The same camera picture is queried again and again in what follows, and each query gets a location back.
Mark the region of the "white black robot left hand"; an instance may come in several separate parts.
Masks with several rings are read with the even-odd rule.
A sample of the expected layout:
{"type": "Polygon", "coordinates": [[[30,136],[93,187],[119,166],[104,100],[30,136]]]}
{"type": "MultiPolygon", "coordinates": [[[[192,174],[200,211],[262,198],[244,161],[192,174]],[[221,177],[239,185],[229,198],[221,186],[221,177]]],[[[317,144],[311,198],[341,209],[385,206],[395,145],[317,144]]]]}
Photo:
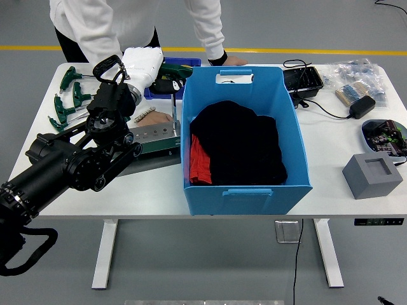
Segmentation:
{"type": "Polygon", "coordinates": [[[184,85],[185,78],[162,68],[164,57],[160,47],[127,48],[122,62],[127,72],[125,82],[139,95],[148,88],[154,94],[177,93],[184,85]]]}

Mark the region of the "person's right hand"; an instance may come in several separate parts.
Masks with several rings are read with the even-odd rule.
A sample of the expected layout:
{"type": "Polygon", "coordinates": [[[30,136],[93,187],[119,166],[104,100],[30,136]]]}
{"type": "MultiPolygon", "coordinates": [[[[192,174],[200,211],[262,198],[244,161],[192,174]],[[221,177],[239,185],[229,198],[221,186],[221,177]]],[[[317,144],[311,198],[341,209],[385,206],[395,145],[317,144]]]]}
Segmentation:
{"type": "Polygon", "coordinates": [[[149,126],[173,121],[172,116],[158,111],[152,111],[145,115],[138,123],[137,126],[149,126]]]}

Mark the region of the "person's left hand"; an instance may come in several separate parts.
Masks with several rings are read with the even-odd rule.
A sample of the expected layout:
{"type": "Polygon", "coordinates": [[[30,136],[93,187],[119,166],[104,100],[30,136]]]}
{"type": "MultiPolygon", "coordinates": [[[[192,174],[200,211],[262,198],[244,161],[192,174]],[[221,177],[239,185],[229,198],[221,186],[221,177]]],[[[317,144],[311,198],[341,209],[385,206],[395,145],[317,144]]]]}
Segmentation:
{"type": "Polygon", "coordinates": [[[228,56],[223,64],[223,66],[243,66],[243,65],[247,65],[247,64],[248,64],[248,61],[243,58],[239,58],[236,56],[228,56]]]}

